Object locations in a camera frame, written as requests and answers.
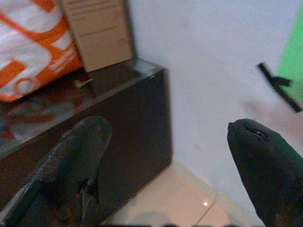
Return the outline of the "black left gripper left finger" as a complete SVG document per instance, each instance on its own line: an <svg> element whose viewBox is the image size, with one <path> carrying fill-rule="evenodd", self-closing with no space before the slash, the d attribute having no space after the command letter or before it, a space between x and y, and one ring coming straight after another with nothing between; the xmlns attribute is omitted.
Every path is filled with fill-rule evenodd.
<svg viewBox="0 0 303 227"><path fill-rule="evenodd" d="M0 227L83 227L98 203L98 167L111 135L101 116L65 132L0 211Z"/></svg>

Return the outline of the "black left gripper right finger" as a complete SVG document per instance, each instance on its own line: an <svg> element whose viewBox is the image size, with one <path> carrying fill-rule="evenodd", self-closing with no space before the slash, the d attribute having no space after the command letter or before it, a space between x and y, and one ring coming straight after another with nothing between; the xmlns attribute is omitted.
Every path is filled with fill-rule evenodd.
<svg viewBox="0 0 303 227"><path fill-rule="evenodd" d="M276 131L251 119L228 125L242 184L266 227L303 227L303 157Z"/></svg>

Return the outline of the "black glossy cabinet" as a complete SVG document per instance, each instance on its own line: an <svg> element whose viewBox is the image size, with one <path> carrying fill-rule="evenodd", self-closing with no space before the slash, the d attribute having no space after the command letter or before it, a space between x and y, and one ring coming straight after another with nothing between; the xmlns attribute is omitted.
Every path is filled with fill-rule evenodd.
<svg viewBox="0 0 303 227"><path fill-rule="evenodd" d="M77 89L77 79L93 81ZM78 69L0 102L0 211L61 136L91 116L106 119L112 135L98 167L98 203L89 205L83 227L101 227L171 164L167 71L140 59Z"/></svg>

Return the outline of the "small silver key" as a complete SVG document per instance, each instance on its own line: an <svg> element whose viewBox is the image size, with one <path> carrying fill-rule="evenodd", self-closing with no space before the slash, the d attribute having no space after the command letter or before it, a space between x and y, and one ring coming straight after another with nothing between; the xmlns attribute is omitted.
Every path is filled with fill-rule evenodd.
<svg viewBox="0 0 303 227"><path fill-rule="evenodd" d="M85 87L87 84L89 84L90 82L92 82L93 79L88 79L88 80L74 80L73 84L77 89L82 89L83 87Z"/></svg>

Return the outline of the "long black tape strip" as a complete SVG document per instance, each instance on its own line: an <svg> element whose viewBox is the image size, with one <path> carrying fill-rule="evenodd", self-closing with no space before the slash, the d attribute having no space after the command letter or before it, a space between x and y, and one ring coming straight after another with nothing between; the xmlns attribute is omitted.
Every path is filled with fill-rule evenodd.
<svg viewBox="0 0 303 227"><path fill-rule="evenodd" d="M274 86L272 84L272 78L276 76L269 70L264 62L259 63L256 67L260 73L262 73L271 88L291 107L295 113L303 111L303 108L298 104L298 102L282 89L283 86Z"/></svg>

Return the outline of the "short black tape strip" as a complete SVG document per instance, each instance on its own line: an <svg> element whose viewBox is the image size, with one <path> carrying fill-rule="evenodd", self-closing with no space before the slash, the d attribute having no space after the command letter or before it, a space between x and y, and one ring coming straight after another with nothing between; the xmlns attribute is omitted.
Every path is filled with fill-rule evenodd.
<svg viewBox="0 0 303 227"><path fill-rule="evenodd" d="M290 87L291 83L292 83L292 81L287 78L283 78L283 77L273 77L272 78L272 84L274 86Z"/></svg>

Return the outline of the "orange and white bag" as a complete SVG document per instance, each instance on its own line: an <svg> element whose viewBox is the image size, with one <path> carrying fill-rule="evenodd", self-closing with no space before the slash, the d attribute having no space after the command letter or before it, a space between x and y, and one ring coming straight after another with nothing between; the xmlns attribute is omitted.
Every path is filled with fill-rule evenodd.
<svg viewBox="0 0 303 227"><path fill-rule="evenodd" d="M82 67L58 0L0 0L0 101Z"/></svg>

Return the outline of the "brown cardboard box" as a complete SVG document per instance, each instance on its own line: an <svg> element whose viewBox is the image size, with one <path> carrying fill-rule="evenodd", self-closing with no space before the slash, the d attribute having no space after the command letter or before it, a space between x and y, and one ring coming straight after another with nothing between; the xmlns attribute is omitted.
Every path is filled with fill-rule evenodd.
<svg viewBox="0 0 303 227"><path fill-rule="evenodd" d="M60 0L85 71L132 59L124 0Z"/></svg>

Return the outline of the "green wall sheet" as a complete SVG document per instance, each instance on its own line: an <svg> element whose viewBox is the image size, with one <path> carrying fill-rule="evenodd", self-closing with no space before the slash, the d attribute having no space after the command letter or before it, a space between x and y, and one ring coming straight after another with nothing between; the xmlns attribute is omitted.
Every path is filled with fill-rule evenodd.
<svg viewBox="0 0 303 227"><path fill-rule="evenodd" d="M281 58L278 75L291 80L285 92L303 104L303 0L290 38Z"/></svg>

